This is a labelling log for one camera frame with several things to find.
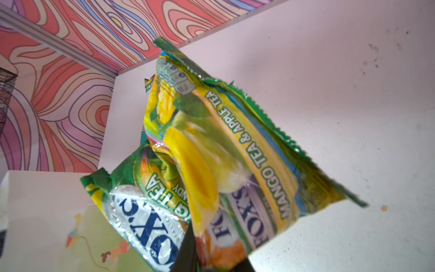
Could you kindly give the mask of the green yellow Fox's candy bag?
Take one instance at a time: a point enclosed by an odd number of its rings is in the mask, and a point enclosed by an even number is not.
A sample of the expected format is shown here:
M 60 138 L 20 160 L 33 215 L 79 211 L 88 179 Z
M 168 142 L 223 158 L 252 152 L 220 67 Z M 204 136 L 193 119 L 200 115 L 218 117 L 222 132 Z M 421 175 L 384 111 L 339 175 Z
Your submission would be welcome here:
M 160 37 L 146 82 L 146 140 L 81 183 L 156 272 L 170 272 L 192 223 L 198 272 L 230 272 L 299 219 L 349 199 L 243 91 Z

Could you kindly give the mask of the white paper bag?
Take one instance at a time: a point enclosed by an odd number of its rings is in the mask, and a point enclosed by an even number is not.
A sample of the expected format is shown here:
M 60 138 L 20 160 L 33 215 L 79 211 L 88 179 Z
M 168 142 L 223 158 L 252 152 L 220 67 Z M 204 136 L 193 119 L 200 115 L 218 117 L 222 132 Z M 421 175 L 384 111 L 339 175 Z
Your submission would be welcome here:
M 1 182 L 3 272 L 148 272 L 80 183 L 81 173 L 9 171 Z

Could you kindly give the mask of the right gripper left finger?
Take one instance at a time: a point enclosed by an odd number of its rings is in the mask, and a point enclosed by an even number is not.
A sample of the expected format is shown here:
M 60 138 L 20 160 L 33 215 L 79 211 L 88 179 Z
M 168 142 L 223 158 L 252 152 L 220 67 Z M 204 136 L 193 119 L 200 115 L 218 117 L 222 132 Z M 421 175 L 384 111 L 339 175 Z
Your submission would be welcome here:
M 192 223 L 189 223 L 171 272 L 197 272 L 198 253 Z

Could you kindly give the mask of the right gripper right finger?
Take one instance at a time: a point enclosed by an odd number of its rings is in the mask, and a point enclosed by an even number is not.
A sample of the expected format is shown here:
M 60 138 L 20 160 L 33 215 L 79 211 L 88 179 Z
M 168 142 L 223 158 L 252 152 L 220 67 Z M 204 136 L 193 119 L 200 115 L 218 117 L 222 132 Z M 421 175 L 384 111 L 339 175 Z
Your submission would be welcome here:
M 237 264 L 231 272 L 256 272 L 248 258 Z

